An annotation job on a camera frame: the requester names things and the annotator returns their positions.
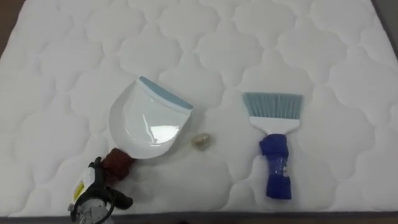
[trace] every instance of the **sticker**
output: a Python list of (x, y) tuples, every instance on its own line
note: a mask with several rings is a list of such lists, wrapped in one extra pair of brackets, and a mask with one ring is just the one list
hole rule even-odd
[(83, 181), (80, 181), (80, 183), (77, 185), (77, 187), (75, 189), (75, 193), (73, 194), (73, 200), (75, 202), (79, 198), (81, 191), (83, 191), (84, 188), (85, 188), (85, 185), (84, 185)]
[(288, 177), (289, 175), (287, 174), (287, 167), (284, 167), (284, 177)]

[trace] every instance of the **yellow label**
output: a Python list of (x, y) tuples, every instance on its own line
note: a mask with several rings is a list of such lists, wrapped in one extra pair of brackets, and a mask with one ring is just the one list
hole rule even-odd
[(75, 189), (75, 193), (73, 194), (73, 200), (76, 202), (76, 200), (79, 198), (81, 191), (85, 188), (85, 185), (83, 181), (80, 181), (80, 183), (77, 185)]

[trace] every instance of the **small stone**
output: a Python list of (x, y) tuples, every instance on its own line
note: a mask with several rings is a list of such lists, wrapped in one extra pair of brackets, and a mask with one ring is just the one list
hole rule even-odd
[(191, 144), (193, 147), (203, 150), (210, 146), (210, 141), (211, 138), (209, 134), (201, 133), (191, 139)]

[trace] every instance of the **white bristle base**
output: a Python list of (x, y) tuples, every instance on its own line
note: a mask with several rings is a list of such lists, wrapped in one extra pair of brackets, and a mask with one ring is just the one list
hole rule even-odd
[(287, 134), (300, 126), (299, 119), (264, 118), (251, 116), (249, 120), (254, 127), (264, 131), (266, 134)]

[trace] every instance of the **dark floor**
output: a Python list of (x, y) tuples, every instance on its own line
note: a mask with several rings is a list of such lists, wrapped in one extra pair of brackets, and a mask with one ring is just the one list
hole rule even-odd
[[(15, 26), (19, 10), (25, 0), (0, 0), (0, 54), (4, 51), (4, 48), (7, 45), (8, 37)], [(398, 44), (398, 0), (374, 0), (377, 4), (377, 8), (382, 11), (382, 20), (385, 21), (386, 24), (390, 27), (388, 30), (389, 36), (391, 39), (394, 39), (395, 44)], [(370, 218), (366, 215), (358, 215), (358, 218), (330, 218), (327, 217), (311, 217), (309, 218), (213, 218), (213, 219), (204, 219), (197, 217), (179, 217), (178, 215), (168, 218), (160, 218), (158, 216), (153, 216), (149, 218), (143, 218), (140, 220), (123, 220), (117, 223), (127, 224), (127, 223), (141, 223), (141, 224), (150, 224), (150, 223), (166, 223), (166, 224), (177, 224), (181, 219), (187, 219), (189, 224), (260, 224), (260, 223), (280, 223), (280, 224), (332, 224), (332, 223), (352, 223), (352, 224), (393, 224), (398, 223), (398, 219), (396, 215), (389, 214), (380, 214), (376, 218)], [(0, 224), (7, 223), (69, 223), (67, 218), (62, 218), (60, 220), (16, 220), (16, 219), (4, 219), (0, 218)]]

